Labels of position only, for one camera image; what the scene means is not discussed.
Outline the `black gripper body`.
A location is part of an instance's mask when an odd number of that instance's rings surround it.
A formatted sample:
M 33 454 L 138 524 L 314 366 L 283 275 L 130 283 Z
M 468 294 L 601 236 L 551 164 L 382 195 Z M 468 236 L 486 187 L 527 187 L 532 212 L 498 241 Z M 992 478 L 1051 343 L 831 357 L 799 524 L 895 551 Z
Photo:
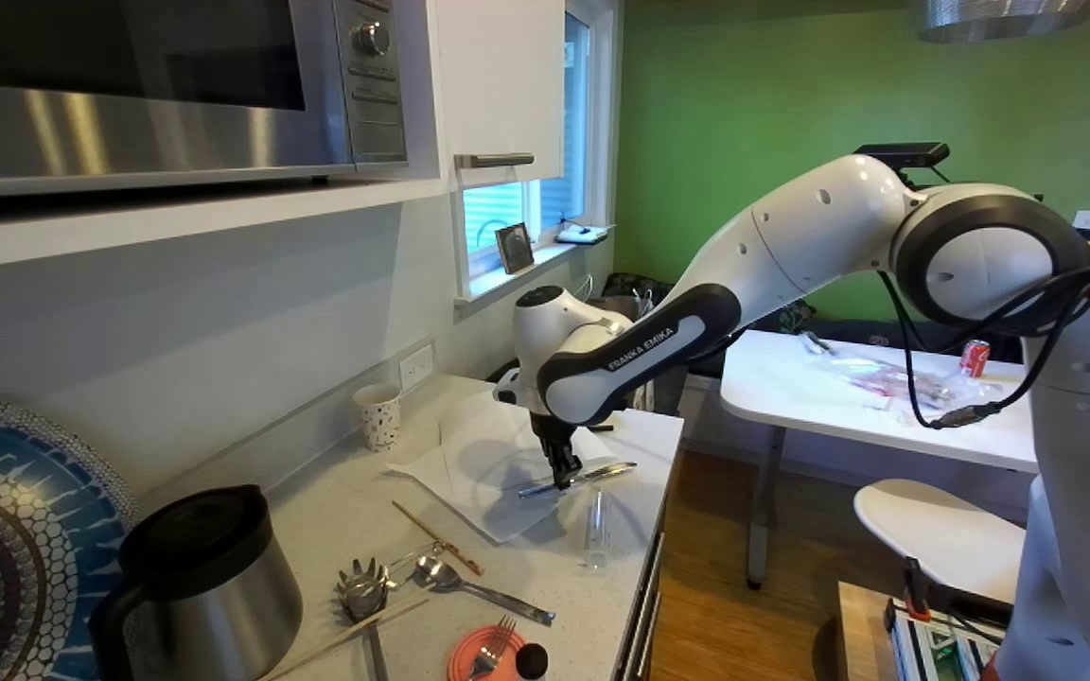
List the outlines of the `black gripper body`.
M 563 424 L 556 418 L 530 418 L 530 427 L 540 438 L 540 449 L 556 475 L 578 475 L 582 470 L 578 454 L 572 449 L 572 437 L 577 437 L 572 424 Z

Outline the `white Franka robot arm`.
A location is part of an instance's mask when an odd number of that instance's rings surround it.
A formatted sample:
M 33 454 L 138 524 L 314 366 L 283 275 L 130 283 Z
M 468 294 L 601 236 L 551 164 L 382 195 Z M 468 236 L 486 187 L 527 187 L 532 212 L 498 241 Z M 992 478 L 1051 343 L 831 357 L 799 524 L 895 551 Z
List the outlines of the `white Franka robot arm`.
M 527 290 L 514 401 L 569 485 L 572 437 L 637 385 L 838 290 L 1024 350 L 1037 480 L 994 679 L 1090 681 L 1090 240 L 1024 188 L 917 187 L 872 150 L 830 158 L 710 230 L 637 323 L 563 289 Z

